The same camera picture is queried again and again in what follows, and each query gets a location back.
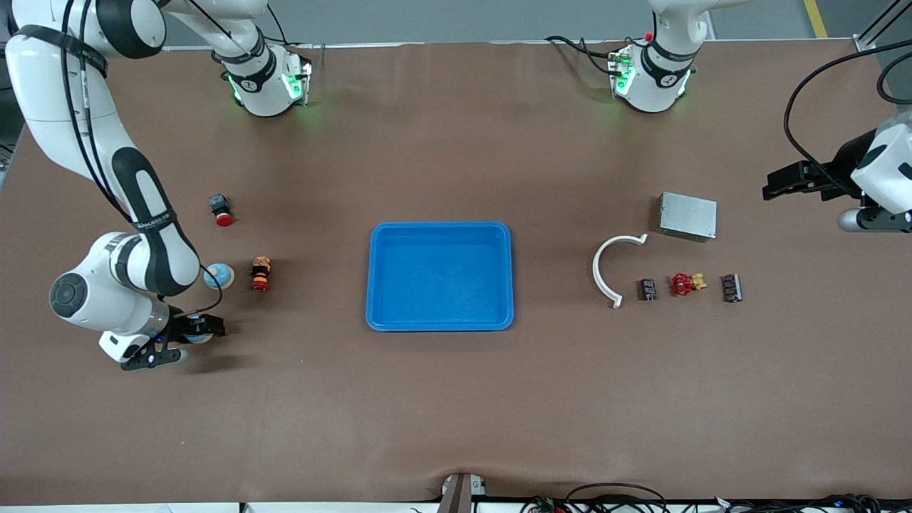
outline blue ball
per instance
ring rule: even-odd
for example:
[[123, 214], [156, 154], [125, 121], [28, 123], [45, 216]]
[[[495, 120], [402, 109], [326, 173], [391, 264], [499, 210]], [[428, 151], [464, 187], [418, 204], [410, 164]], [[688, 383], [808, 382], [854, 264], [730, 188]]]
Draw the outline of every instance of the blue ball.
[[207, 267], [209, 273], [212, 273], [215, 276], [215, 280], [209, 276], [209, 273], [202, 273], [202, 280], [206, 283], [206, 286], [209, 288], [218, 288], [218, 285], [221, 285], [222, 288], [228, 288], [234, 282], [234, 270], [228, 267], [225, 264], [212, 264]]

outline red button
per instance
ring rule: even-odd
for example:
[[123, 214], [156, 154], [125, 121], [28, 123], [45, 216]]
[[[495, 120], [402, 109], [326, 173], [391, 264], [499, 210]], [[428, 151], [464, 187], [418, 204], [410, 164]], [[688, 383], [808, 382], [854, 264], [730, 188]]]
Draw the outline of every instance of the red button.
[[215, 223], [218, 226], [231, 226], [234, 224], [234, 218], [229, 214], [218, 214], [215, 216]]

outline yellow floor line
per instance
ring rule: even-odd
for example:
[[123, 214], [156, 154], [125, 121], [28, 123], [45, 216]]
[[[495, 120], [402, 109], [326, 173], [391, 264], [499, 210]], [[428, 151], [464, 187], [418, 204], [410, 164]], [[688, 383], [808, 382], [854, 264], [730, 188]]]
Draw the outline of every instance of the yellow floor line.
[[820, 9], [817, 8], [817, 0], [804, 0], [804, 8], [807, 9], [807, 16], [811, 18], [814, 35], [817, 37], [829, 37], [826, 35], [824, 19], [820, 17]]

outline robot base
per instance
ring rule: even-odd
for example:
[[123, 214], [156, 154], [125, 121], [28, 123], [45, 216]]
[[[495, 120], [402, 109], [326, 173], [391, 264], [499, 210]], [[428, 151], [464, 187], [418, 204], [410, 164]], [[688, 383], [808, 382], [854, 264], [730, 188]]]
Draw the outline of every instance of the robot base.
[[278, 57], [281, 73], [276, 72], [259, 92], [248, 92], [227, 78], [234, 92], [234, 100], [250, 113], [263, 118], [277, 116], [290, 107], [305, 107], [310, 101], [310, 76], [313, 65], [283, 47], [270, 45]]
[[611, 77], [611, 92], [615, 98], [621, 98], [631, 107], [643, 112], [655, 113], [667, 110], [675, 100], [684, 94], [684, 88], [690, 78], [690, 71], [672, 87], [661, 88], [656, 80], [650, 77], [640, 62], [644, 48], [628, 45], [612, 54], [609, 69], [620, 73]]

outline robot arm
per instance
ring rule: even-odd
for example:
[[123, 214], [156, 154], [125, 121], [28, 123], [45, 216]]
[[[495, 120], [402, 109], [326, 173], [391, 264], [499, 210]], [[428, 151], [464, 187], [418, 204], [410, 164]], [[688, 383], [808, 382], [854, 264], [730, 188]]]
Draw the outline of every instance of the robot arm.
[[648, 0], [656, 32], [646, 44], [635, 43], [613, 58], [612, 90], [644, 112], [668, 109], [690, 77], [691, 65], [709, 35], [707, 13], [750, 0]]
[[105, 83], [105, 56], [161, 50], [162, 7], [212, 44], [252, 113], [275, 115], [306, 95], [294, 87], [302, 77], [285, 74], [300, 71], [300, 58], [267, 45], [250, 21], [265, 10], [262, 0], [14, 0], [17, 32], [5, 54], [29, 129], [52, 161], [95, 182], [136, 231], [99, 238], [57, 279], [51, 307], [61, 319], [104, 331], [99, 344], [125, 370], [177, 361], [181, 352], [169, 341], [224, 334], [221, 319], [162, 301], [195, 282], [200, 260]]
[[800, 161], [767, 176], [764, 200], [794, 193], [859, 200], [837, 219], [846, 232], [912, 233], [912, 110], [847, 142], [820, 168]]
[[267, 43], [252, 21], [266, 12], [266, 0], [159, 0], [159, 5], [209, 43], [228, 70], [235, 99], [252, 114], [275, 116], [307, 104], [310, 62]]

